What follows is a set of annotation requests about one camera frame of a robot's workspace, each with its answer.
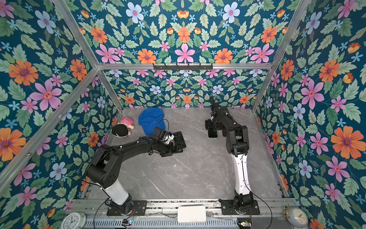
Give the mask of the black phone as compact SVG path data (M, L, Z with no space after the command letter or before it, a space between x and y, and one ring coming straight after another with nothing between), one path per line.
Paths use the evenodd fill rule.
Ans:
M184 136L181 131L173 133L174 136L174 153L182 153L186 148Z

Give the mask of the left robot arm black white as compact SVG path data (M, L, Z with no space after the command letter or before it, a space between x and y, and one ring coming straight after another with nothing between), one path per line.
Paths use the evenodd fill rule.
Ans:
M108 216L130 215L136 209L132 196L122 185L120 169L123 162L140 154L157 153L162 157L182 153L186 143L182 132L167 132L156 128L150 136L141 136L138 140L119 146L103 145L86 170L87 177L106 193L106 205L110 208Z

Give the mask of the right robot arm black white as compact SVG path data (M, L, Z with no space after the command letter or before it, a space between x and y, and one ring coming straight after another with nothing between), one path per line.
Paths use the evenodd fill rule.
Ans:
M231 207L243 214L254 206L254 194L251 191L247 169L247 156L250 149L247 126L240 125L229 113L227 107L219 105L210 98L210 119L205 121L205 129L209 138L217 138L222 131L226 138L226 149L231 155L234 165L235 189Z

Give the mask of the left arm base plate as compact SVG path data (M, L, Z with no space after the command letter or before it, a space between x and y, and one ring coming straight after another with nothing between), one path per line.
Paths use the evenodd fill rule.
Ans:
M117 205L108 200L107 216L144 216L147 209L146 200L128 200L123 205Z

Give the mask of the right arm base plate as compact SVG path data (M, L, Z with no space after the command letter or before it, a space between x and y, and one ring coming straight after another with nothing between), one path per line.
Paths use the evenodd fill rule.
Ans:
M260 215L256 200L253 203L241 203L234 199L219 199L223 215Z

